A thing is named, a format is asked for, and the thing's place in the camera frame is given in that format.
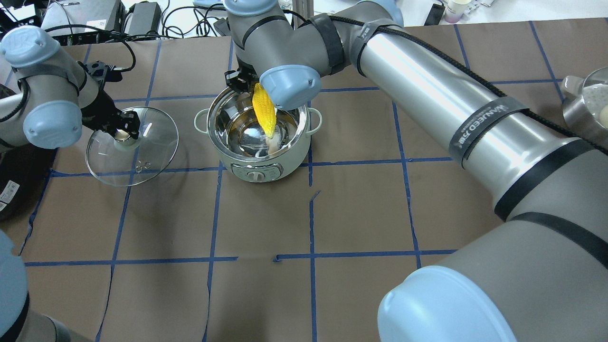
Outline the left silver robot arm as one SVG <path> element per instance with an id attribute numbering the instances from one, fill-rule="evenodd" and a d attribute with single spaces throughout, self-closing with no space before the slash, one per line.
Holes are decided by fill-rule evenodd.
<path id="1" fill-rule="evenodd" d="M 59 149 L 76 143 L 83 126 L 116 141 L 139 139 L 139 117 L 120 111 L 83 64 L 44 29 L 21 26 L 1 40 L 1 54 L 15 72 L 19 95 L 1 100 L 1 151 L 27 143 Z M 61 321 L 32 310 L 28 273 L 14 243 L 1 234 L 1 340 L 85 342 Z"/>

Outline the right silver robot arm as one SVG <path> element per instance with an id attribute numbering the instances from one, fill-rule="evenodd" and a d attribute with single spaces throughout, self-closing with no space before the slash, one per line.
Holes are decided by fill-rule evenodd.
<path id="1" fill-rule="evenodd" d="M 528 219 L 497 223 L 489 193 L 415 116 L 342 94 L 322 138 L 344 153 L 400 143 L 396 164 L 323 166 L 311 178 L 311 309 L 318 342 L 605 342 L 607 268 Z"/>

